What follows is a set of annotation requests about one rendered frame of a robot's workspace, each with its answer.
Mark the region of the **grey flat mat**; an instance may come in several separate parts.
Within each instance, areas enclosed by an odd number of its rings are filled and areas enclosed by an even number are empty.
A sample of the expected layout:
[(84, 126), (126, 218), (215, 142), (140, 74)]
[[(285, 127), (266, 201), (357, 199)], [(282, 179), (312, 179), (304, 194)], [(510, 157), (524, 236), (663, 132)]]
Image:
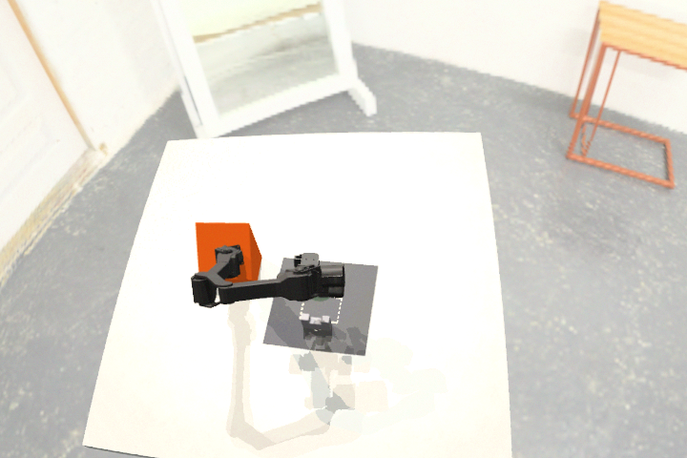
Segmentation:
[[(320, 260), (320, 265), (344, 265), (342, 298), (298, 302), (273, 298), (263, 344), (365, 356), (379, 265)], [(304, 328), (302, 314), (330, 317), (331, 330)]]

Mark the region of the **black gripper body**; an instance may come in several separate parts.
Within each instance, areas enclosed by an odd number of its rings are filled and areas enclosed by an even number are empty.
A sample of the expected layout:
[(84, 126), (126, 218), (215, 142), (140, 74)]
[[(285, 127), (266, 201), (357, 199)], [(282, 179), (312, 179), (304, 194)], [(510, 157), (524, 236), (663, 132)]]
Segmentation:
[[(281, 277), (283, 274), (285, 273), (279, 273), (277, 278)], [(331, 298), (342, 298), (344, 296), (344, 287), (323, 288), (322, 291), (323, 293), (328, 293), (329, 297)]]

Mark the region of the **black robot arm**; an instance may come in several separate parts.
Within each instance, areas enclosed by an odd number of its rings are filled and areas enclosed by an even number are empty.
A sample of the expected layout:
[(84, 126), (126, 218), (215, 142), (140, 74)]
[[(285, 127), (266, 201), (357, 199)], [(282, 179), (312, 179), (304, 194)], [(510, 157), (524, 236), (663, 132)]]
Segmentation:
[[(232, 283), (224, 281), (240, 274), (244, 263), (239, 245), (215, 248), (216, 262), (209, 272), (196, 272), (192, 278), (194, 303), (205, 308), (247, 300), (283, 297), (304, 302), (323, 294), (323, 288), (345, 287), (344, 265), (320, 265), (318, 253), (294, 256), (294, 269), (281, 277)], [(217, 299), (219, 291), (219, 301)]]

